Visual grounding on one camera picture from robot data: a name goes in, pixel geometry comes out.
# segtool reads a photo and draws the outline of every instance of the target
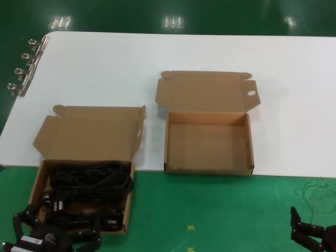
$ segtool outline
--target hole in box lid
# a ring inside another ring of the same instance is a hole
[[[249,96],[254,96],[254,95],[256,94],[256,92],[255,92],[255,91],[249,91],[247,94],[248,94]]]

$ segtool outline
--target black cable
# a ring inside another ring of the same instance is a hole
[[[50,173],[51,201],[114,204],[133,190],[134,182],[121,162],[98,165],[59,164]]]
[[[87,214],[70,211],[50,211],[45,217],[45,223],[65,230],[81,229],[92,226],[98,213],[102,231],[115,232],[122,229],[124,216],[121,211],[116,209],[106,209]]]

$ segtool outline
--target box flap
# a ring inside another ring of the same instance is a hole
[[[165,71],[156,102],[170,111],[247,112],[260,104],[246,72]]]
[[[131,161],[141,145],[146,107],[54,106],[33,146],[46,159]]]

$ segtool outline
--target binder clip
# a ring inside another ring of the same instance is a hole
[[[25,96],[30,83],[33,80],[33,76],[35,74],[37,64],[47,46],[47,43],[49,41],[49,37],[44,37],[42,41],[37,41],[34,39],[30,39],[28,43],[32,46],[32,51],[35,51],[35,55],[33,54],[28,54],[24,53],[21,55],[23,59],[27,60],[27,66],[29,66],[28,69],[21,69],[21,68],[16,68],[14,70],[14,73],[16,75],[19,75],[18,80],[23,81],[22,86],[17,87],[16,84],[10,83],[7,86],[7,89],[9,89],[12,92],[12,95],[14,96],[20,96],[23,97]]]

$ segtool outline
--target empty cardboard box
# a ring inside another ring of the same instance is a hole
[[[260,104],[249,73],[165,71],[156,102],[168,109],[167,173],[251,175],[250,109]]]
[[[125,107],[64,107],[54,106],[58,117],[47,116],[34,141],[43,155],[29,203],[36,205],[43,192],[51,189],[49,173],[60,163],[95,164],[101,161],[121,161],[134,180],[132,158],[142,140],[145,106]],[[123,229],[107,234],[126,234],[130,218],[132,193],[120,202],[123,209]],[[77,205],[76,211],[89,213],[89,205]],[[47,210],[41,208],[43,221]]]

